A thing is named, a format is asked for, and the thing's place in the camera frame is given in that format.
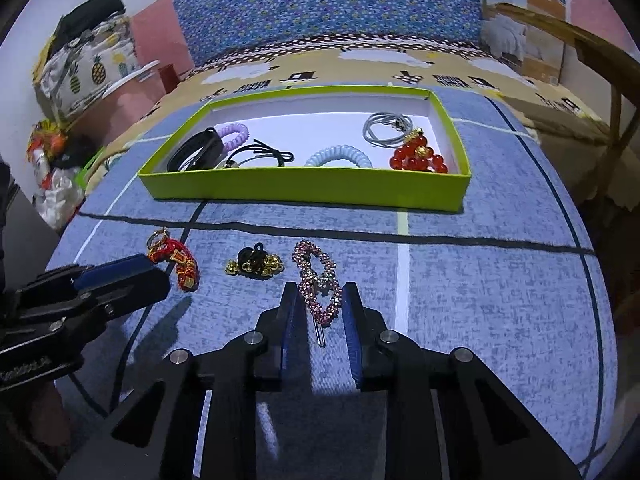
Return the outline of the pink cabinet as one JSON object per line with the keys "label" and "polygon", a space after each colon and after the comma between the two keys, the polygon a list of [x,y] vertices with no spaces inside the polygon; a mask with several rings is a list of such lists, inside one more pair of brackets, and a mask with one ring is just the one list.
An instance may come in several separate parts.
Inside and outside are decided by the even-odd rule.
{"label": "pink cabinet", "polygon": [[68,132],[86,136],[98,145],[109,144],[149,114],[179,82],[175,66],[153,61],[108,88],[70,125]]}

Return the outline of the pineapple print bag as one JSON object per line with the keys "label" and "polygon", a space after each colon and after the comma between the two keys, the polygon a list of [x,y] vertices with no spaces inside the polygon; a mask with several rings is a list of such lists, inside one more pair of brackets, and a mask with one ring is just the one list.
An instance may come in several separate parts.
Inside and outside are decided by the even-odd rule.
{"label": "pineapple print bag", "polygon": [[58,21],[32,80],[44,116],[62,126],[141,68],[127,14],[114,12],[93,27],[74,25],[69,15]]}

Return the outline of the green jewelry box tray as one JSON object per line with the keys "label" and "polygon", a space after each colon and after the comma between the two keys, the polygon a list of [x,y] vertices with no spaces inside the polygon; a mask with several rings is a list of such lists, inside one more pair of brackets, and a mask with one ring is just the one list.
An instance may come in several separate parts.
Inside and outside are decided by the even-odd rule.
{"label": "green jewelry box tray", "polygon": [[[423,128],[448,170],[390,168],[389,148],[363,139],[374,112],[406,115]],[[207,126],[243,124],[293,162],[254,160],[239,168],[167,172],[170,155]],[[157,200],[248,200],[456,212],[471,181],[471,167],[454,123],[434,92],[376,84],[279,89],[209,101],[180,126],[140,168]]]}

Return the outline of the black bag on top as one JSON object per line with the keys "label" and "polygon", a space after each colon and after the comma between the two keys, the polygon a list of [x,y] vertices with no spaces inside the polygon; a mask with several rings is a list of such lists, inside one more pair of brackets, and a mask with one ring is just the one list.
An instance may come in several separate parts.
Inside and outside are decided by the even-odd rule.
{"label": "black bag on top", "polygon": [[124,12],[122,0],[87,0],[58,21],[52,47],[60,50],[85,30],[93,30],[113,14]]}

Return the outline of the wooden side table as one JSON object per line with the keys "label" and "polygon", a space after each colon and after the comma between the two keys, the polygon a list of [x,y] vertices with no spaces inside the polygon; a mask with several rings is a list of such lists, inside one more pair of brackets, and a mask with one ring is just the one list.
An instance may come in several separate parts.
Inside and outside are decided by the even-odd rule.
{"label": "wooden side table", "polygon": [[573,188],[578,203],[592,194],[605,196],[617,163],[639,130],[639,62],[619,47],[558,18],[525,10],[510,3],[498,3],[498,13],[532,25],[576,50],[578,60],[604,78],[611,86],[608,145],[596,166]]}

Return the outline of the black watch band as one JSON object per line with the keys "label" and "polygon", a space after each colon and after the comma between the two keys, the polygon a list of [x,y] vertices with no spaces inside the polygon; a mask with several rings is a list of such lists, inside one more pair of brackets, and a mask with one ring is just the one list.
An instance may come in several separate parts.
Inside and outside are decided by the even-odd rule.
{"label": "black watch band", "polygon": [[167,172],[212,169],[224,154],[224,144],[214,127],[195,133],[168,158]]}

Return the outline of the tan sheep print bedsheet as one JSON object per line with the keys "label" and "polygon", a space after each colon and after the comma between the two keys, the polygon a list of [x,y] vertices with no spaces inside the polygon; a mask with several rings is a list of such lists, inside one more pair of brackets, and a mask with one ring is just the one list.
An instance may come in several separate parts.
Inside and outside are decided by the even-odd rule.
{"label": "tan sheep print bedsheet", "polygon": [[393,36],[320,36],[227,54],[194,67],[152,110],[99,152],[85,177],[88,192],[106,162],[169,114],[234,92],[307,84],[403,84],[471,90],[505,102],[533,136],[544,133],[603,146],[606,123],[570,90],[522,76],[461,42]]}

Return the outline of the blue grey plaid blanket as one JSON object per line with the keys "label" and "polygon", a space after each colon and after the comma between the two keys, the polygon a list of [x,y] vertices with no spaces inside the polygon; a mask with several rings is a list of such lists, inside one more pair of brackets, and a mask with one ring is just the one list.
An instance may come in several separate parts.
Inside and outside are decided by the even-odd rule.
{"label": "blue grey plaid blanket", "polygon": [[154,200],[138,169],[187,117],[180,110],[134,144],[66,228],[50,267],[99,264],[142,252],[160,226],[198,259],[200,288],[121,318],[85,350],[78,383],[58,382],[85,440],[114,380],[132,388],[175,348],[221,347],[274,307],[282,275],[256,282],[224,273],[242,247],[290,258],[312,240],[363,303],[420,346],[473,350],[544,425],[586,479],[610,440],[617,351],[604,279],[577,209],[538,144],[502,103],[442,89],[469,155],[472,178],[457,214],[290,204]]}

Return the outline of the red braided keychain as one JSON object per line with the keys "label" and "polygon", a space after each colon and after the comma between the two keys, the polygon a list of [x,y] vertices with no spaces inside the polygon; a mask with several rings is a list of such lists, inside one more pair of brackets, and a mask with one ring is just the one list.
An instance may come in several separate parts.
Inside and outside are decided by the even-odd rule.
{"label": "red braided keychain", "polygon": [[200,282],[198,263],[180,240],[173,238],[168,229],[156,230],[146,241],[146,255],[152,263],[167,262],[174,266],[178,287],[183,292],[195,292]]}

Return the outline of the pink rhinestone hair clip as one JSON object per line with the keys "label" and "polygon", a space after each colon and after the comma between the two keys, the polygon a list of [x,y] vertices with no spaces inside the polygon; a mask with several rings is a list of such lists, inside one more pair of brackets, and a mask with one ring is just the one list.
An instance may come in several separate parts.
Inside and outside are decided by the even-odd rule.
{"label": "pink rhinestone hair clip", "polygon": [[295,245],[292,261],[299,270],[298,291],[314,321],[317,344],[324,348],[324,330],[331,326],[342,308],[342,288],[337,279],[337,265],[310,240],[300,240]]}

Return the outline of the cardboard bedding box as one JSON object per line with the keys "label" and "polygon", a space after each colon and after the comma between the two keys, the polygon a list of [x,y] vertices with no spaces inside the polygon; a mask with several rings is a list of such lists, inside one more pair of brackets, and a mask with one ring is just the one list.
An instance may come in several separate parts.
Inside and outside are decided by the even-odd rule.
{"label": "cardboard bedding box", "polygon": [[499,12],[500,3],[565,20],[566,1],[480,0],[480,46],[483,50],[524,77],[557,84],[564,58],[562,41]]}

